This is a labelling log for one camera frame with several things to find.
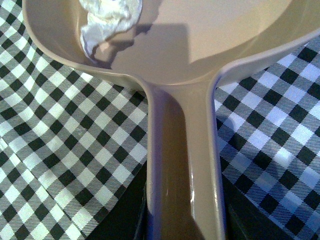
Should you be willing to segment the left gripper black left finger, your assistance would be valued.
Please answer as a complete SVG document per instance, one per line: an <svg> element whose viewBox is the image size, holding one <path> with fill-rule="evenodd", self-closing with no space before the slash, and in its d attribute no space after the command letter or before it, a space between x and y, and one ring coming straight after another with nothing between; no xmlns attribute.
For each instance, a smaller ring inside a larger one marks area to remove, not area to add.
<svg viewBox="0 0 320 240"><path fill-rule="evenodd" d="M146 228L147 164L133 170L134 178L128 187L116 192L117 203L108 210L103 207L94 218L98 225L87 237L89 240L143 240Z"/></svg>

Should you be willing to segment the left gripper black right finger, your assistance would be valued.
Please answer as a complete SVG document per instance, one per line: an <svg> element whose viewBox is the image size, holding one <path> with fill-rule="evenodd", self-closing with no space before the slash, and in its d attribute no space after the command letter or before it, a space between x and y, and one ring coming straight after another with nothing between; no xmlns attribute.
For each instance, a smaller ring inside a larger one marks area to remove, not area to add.
<svg viewBox="0 0 320 240"><path fill-rule="evenodd" d="M283 231L222 177L227 232L231 240L281 240Z"/></svg>

